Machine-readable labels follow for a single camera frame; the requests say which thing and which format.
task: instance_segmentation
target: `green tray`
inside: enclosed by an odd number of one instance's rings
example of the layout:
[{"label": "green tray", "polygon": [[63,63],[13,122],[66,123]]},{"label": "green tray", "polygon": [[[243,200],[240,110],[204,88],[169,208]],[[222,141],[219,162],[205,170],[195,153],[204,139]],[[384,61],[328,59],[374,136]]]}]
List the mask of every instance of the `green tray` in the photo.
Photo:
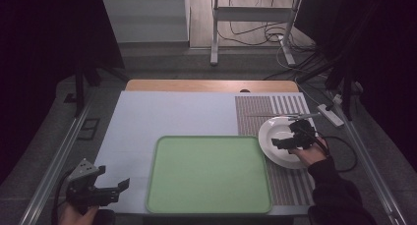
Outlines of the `green tray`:
[{"label": "green tray", "polygon": [[153,213],[266,213],[264,154],[255,137],[162,137],[149,182]]}]

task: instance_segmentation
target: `black wire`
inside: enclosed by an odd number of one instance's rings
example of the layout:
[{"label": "black wire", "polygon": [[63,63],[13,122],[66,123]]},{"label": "black wire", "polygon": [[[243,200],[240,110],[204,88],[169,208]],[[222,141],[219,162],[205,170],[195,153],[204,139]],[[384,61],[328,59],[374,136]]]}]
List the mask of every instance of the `black wire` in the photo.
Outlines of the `black wire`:
[{"label": "black wire", "polygon": [[326,157],[330,156],[330,150],[321,142],[319,141],[315,136],[312,136],[310,133],[308,133],[307,131],[303,130],[302,128],[298,128],[297,129],[301,132],[303,132],[303,134],[305,134],[307,137],[309,137],[311,140],[313,140],[325,153]]},{"label": "black wire", "polygon": [[282,23],[273,23],[273,24],[270,24],[270,25],[260,26],[260,27],[253,28],[253,29],[249,29],[249,30],[245,30],[245,31],[235,32],[233,30],[232,23],[231,22],[229,22],[229,23],[230,23],[230,29],[232,30],[233,34],[235,34],[235,35],[240,35],[240,34],[247,33],[247,32],[251,32],[251,31],[254,31],[254,30],[257,30],[257,29],[266,28],[266,27],[269,27],[269,26],[277,26],[277,25],[282,24]]},{"label": "black wire", "polygon": [[272,42],[279,42],[280,40],[279,40],[279,35],[284,35],[283,33],[281,33],[281,32],[272,32],[272,33],[268,33],[268,31],[269,30],[271,30],[271,29],[282,29],[282,30],[285,30],[285,28],[281,28],[281,27],[271,27],[271,28],[268,28],[267,29],[267,27],[265,27],[265,29],[264,29],[264,36],[265,36],[265,38],[271,38],[271,37],[273,37],[273,36],[277,36],[277,38],[278,38],[278,40],[276,40],[276,41],[272,41]]},{"label": "black wire", "polygon": [[217,34],[218,34],[221,38],[223,38],[223,39],[225,39],[225,40],[236,41],[236,42],[239,42],[239,43],[241,43],[241,44],[244,44],[244,45],[250,45],[250,46],[262,45],[262,44],[265,44],[265,43],[269,42],[269,40],[267,39],[267,40],[262,41],[262,42],[260,42],[260,43],[247,43],[247,42],[244,42],[244,41],[241,41],[241,40],[237,40],[237,39],[233,39],[233,38],[226,38],[226,37],[224,37],[224,36],[222,36],[222,35],[220,34],[220,31],[217,31]]},{"label": "black wire", "polygon": [[58,207],[62,204],[58,204],[59,199],[59,193],[61,192],[62,185],[64,184],[65,179],[71,175],[71,173],[74,171],[75,168],[72,168],[64,173],[62,178],[59,180],[59,183],[57,185],[56,191],[55,191],[55,198],[53,201],[53,207],[51,212],[51,225],[58,225]]},{"label": "black wire", "polygon": [[302,53],[302,52],[312,52],[312,51],[315,52],[317,50],[321,50],[320,47],[314,44],[306,45],[306,46],[297,45],[294,41],[294,36],[292,35],[292,33],[290,33],[290,35],[291,35],[291,40],[289,40],[289,44],[290,44],[289,47],[294,51]]},{"label": "black wire", "polygon": [[257,4],[255,4],[255,6],[258,6],[258,4],[260,4],[260,0],[257,0]]},{"label": "black wire", "polygon": [[295,82],[295,80],[297,79],[297,75],[300,74],[301,72],[303,72],[303,74],[309,74],[310,72],[308,72],[309,69],[317,66],[322,60],[317,61],[315,64],[313,64],[312,66],[305,68],[307,65],[309,65],[310,63],[312,63],[314,60],[316,60],[317,58],[319,58],[320,52],[316,51],[315,53],[313,53],[309,58],[310,59],[306,59],[303,63],[295,66],[295,72],[291,77],[288,77],[288,80],[292,80]]},{"label": "black wire", "polygon": [[318,89],[317,87],[315,87],[315,86],[312,86],[312,85],[310,85],[310,84],[308,84],[308,83],[305,83],[306,85],[308,85],[309,87],[311,87],[311,88],[313,88],[313,89],[315,89],[316,91],[318,91],[322,96],[324,96],[328,101],[330,101],[331,102],[331,104],[333,104],[333,100],[332,99],[330,99],[330,97],[328,97],[324,92],[322,92],[320,89]]},{"label": "black wire", "polygon": [[348,147],[348,148],[350,148],[350,150],[352,151],[352,153],[353,153],[353,165],[352,166],[350,166],[349,168],[347,168],[347,169],[342,169],[342,170],[336,170],[337,172],[339,172],[339,173],[346,173],[346,172],[349,172],[349,171],[352,171],[355,167],[356,167],[356,165],[358,165],[358,154],[356,153],[356,151],[355,151],[355,149],[352,147],[352,145],[350,145],[347,141],[345,141],[345,140],[343,140],[343,139],[341,139],[341,138],[339,138],[339,137],[334,137],[334,136],[328,136],[328,137],[322,137],[323,139],[335,139],[335,140],[338,140],[338,141],[342,141],[344,144],[346,144],[346,146]]},{"label": "black wire", "polygon": [[285,73],[288,72],[295,72],[298,73],[299,71],[297,71],[297,69],[302,69],[304,66],[306,66],[307,64],[309,64],[310,62],[312,62],[314,59],[316,59],[316,56],[318,55],[318,53],[313,53],[311,54],[309,57],[307,57],[304,61],[302,61],[301,63],[299,63],[298,65],[294,66],[293,68],[291,67],[291,69],[287,69],[285,71],[281,71],[281,72],[277,72],[275,74],[269,75],[265,78],[263,78],[263,81],[266,81],[274,76],[279,76],[279,75],[283,75]]},{"label": "black wire", "polygon": [[342,55],[338,55],[336,57],[334,57],[333,59],[331,59],[330,61],[328,61],[326,64],[323,64],[323,66],[329,66],[329,64],[331,64],[332,66],[337,63],[340,59],[342,58]]},{"label": "black wire", "polygon": [[62,204],[64,204],[66,202],[66,200],[61,201],[60,203],[58,203],[58,207],[60,207]]},{"label": "black wire", "polygon": [[320,56],[320,52],[318,51],[318,56],[316,57],[316,59],[319,59],[319,60],[317,60],[314,64],[312,64],[310,67],[307,67],[305,70],[306,71],[310,71],[311,69],[313,69],[313,68],[316,68],[318,65],[320,65],[321,63],[322,63],[322,61],[324,61],[324,60],[326,60],[326,57],[325,56]]},{"label": "black wire", "polygon": [[326,147],[328,149],[328,154],[330,154],[330,146],[328,145],[328,141],[324,138],[324,135],[321,134],[320,132],[316,131],[316,133],[319,135],[320,138],[323,139],[323,141],[325,141]]},{"label": "black wire", "polygon": [[269,42],[278,43],[280,41],[279,36],[282,35],[282,33],[270,33],[265,34],[265,38],[269,40]]},{"label": "black wire", "polygon": [[267,27],[265,27],[264,29],[264,37],[267,38]]}]

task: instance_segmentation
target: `cable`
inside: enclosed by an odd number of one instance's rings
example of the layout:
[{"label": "cable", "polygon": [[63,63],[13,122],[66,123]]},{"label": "cable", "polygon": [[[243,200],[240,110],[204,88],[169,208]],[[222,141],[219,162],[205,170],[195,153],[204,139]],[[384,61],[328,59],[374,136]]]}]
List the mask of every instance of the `cable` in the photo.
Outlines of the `cable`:
[{"label": "cable", "polygon": [[[312,56],[312,58],[310,59],[310,60],[308,60],[308,62],[305,62],[304,64],[300,64],[299,66],[297,66],[297,72],[295,72],[294,74],[293,74],[293,80],[294,79],[296,79],[297,78],[297,75],[298,75],[298,73],[301,73],[301,72],[303,72],[303,73],[305,73],[305,74],[310,74],[311,73],[311,69],[312,68],[314,68],[314,67],[316,67],[316,66],[318,66],[322,61],[323,61],[323,58],[322,59],[320,59],[320,60],[318,60],[318,61],[315,61],[315,60],[317,60],[318,58],[320,58],[320,56],[319,56],[319,52],[315,52],[314,54],[313,54],[313,56]],[[313,61],[315,61],[315,63],[314,64],[312,64],[311,66],[309,66],[309,67],[307,67],[307,65],[309,65],[310,63],[313,63]]]},{"label": "cable", "polygon": [[297,127],[297,130],[305,134],[307,137],[309,137],[311,140],[313,140],[322,150],[326,157],[330,156],[330,150],[328,147],[326,147],[321,141],[319,141],[315,136],[312,136],[307,131],[303,130],[302,128]]},{"label": "cable", "polygon": [[75,168],[72,168],[68,170],[67,172],[65,172],[57,185],[57,188],[55,191],[55,198],[53,201],[53,207],[51,211],[51,225],[58,225],[58,207],[62,204],[62,202],[58,204],[59,193],[61,192],[61,188],[62,188],[62,185],[64,184],[65,179],[71,175],[74,169]]},{"label": "cable", "polygon": [[328,97],[324,92],[322,92],[321,90],[319,90],[317,87],[315,87],[315,86],[312,86],[312,85],[310,85],[310,84],[307,84],[306,83],[306,85],[308,85],[309,87],[311,87],[312,89],[315,89],[316,91],[318,91],[322,96],[324,96],[328,101],[330,101],[330,103],[333,103],[333,100],[332,99],[330,99],[330,97]]},{"label": "cable", "polygon": [[[271,7],[273,6],[273,0],[271,0],[270,6]],[[264,37],[267,38],[267,27],[265,27],[265,29],[264,29]]]},{"label": "cable", "polygon": [[298,85],[298,87],[304,92],[304,94],[306,94],[311,100],[313,100],[317,105],[320,105],[320,103],[317,101],[317,100],[315,100],[313,97],[311,97],[308,93],[307,93],[307,91],[303,88],[303,87],[301,87],[298,83],[297,83],[297,78],[295,78],[295,80],[294,80],[294,82]]},{"label": "cable", "polygon": [[283,74],[285,74],[285,73],[288,73],[288,72],[290,72],[290,71],[294,71],[294,72],[305,72],[305,73],[308,73],[308,72],[306,72],[306,71],[301,71],[300,69],[302,69],[304,66],[306,66],[306,65],[308,65],[309,63],[311,63],[313,60],[315,60],[316,58],[317,58],[317,55],[318,55],[318,52],[315,52],[315,53],[313,53],[313,54],[311,54],[309,57],[307,57],[304,61],[302,61],[301,63],[299,63],[298,65],[296,65],[296,66],[294,66],[294,67],[287,67],[287,66],[285,66],[285,65],[283,65],[283,64],[281,64],[280,62],[279,62],[279,59],[278,59],[278,54],[279,54],[279,51],[282,49],[282,47],[279,47],[279,49],[278,49],[278,51],[276,52],[276,61],[277,61],[277,63],[282,67],[282,68],[285,68],[286,70],[285,71],[282,71],[282,72],[278,72],[278,73],[275,73],[275,74],[272,74],[272,75],[269,75],[269,76],[267,76],[267,77],[265,77],[265,78],[263,78],[263,80],[265,81],[265,80],[268,80],[268,79],[270,79],[271,77],[274,77],[274,76],[278,76],[278,75],[283,75]]},{"label": "cable", "polygon": [[355,149],[352,147],[352,145],[350,145],[347,141],[345,141],[345,140],[343,140],[343,139],[341,139],[341,138],[339,138],[339,137],[334,137],[334,136],[329,136],[329,137],[322,137],[323,139],[335,139],[335,140],[338,140],[338,141],[342,141],[344,144],[346,144],[346,146],[348,147],[348,148],[350,148],[350,150],[352,151],[352,153],[353,153],[353,165],[352,166],[350,166],[349,168],[347,168],[347,169],[342,169],[342,170],[336,170],[337,172],[339,172],[339,173],[346,173],[346,172],[349,172],[349,171],[352,171],[355,167],[356,167],[356,165],[358,165],[358,154],[356,153],[356,151],[355,151]]},{"label": "cable", "polygon": [[289,42],[289,44],[290,44],[290,48],[291,49],[293,49],[293,50],[300,50],[301,52],[305,52],[305,51],[318,51],[318,50],[320,50],[320,47],[318,47],[316,44],[314,44],[314,43],[312,43],[311,45],[308,45],[308,46],[301,46],[301,45],[298,45],[296,42],[295,42],[295,39],[294,39],[294,36],[292,35],[292,33],[290,32],[289,33],[289,35],[290,35],[290,40],[288,40],[288,42]]},{"label": "cable", "polygon": [[274,33],[268,33],[268,31],[270,31],[271,29],[282,29],[282,30],[285,30],[285,28],[281,28],[281,27],[272,27],[272,28],[268,28],[267,29],[267,27],[265,27],[265,29],[264,29],[264,37],[265,38],[269,38],[269,39],[271,39],[273,36],[276,36],[277,37],[277,40],[276,41],[272,41],[272,42],[279,42],[280,41],[280,39],[279,39],[279,35],[283,35],[281,32],[274,32]]},{"label": "cable", "polygon": [[260,26],[260,27],[257,27],[257,28],[249,29],[249,30],[246,30],[246,31],[235,32],[233,30],[232,23],[231,22],[229,22],[229,23],[230,23],[230,29],[232,30],[232,33],[235,34],[235,35],[240,35],[240,34],[248,33],[248,32],[251,32],[251,31],[254,31],[254,30],[257,30],[257,29],[261,29],[261,28],[265,28],[265,27],[268,27],[268,26],[276,26],[276,25],[283,24],[283,23],[273,23],[273,24],[270,24],[270,25],[265,25],[265,26]]},{"label": "cable", "polygon": [[260,3],[260,0],[257,0],[257,4],[255,4],[255,6],[258,6],[259,3]]},{"label": "cable", "polygon": [[239,42],[239,43],[241,43],[241,44],[244,44],[244,45],[250,45],[250,46],[262,45],[262,44],[265,44],[265,43],[269,42],[269,40],[265,40],[265,41],[262,41],[262,42],[260,42],[260,43],[247,43],[247,42],[240,41],[240,40],[237,40],[237,39],[224,37],[224,36],[222,36],[222,35],[220,34],[220,31],[217,31],[217,34],[218,34],[221,38],[223,38],[223,39],[225,39],[225,40],[236,41],[236,42]]}]

